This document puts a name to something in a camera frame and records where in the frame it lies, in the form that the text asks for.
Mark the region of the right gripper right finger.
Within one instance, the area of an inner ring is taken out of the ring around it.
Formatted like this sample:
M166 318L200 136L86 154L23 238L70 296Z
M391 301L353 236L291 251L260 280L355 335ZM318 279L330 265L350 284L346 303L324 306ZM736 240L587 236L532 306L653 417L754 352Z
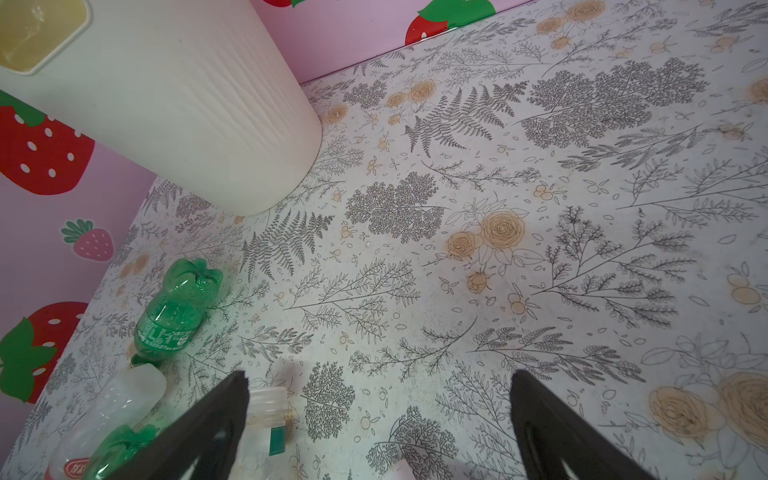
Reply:
M511 422L529 479L649 479L651 475L524 370L510 388Z

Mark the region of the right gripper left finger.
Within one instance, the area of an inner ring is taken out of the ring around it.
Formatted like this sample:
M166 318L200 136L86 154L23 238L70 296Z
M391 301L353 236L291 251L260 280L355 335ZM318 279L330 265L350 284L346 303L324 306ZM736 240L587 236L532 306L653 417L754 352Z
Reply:
M234 371L110 477L227 479L248 404L245 372Z

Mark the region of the clear bottle green label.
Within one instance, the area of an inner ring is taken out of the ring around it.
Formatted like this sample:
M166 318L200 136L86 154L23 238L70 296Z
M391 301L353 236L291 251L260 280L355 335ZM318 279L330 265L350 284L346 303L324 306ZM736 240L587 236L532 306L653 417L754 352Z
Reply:
M270 387L249 391L245 427L230 479L288 479L287 390Z

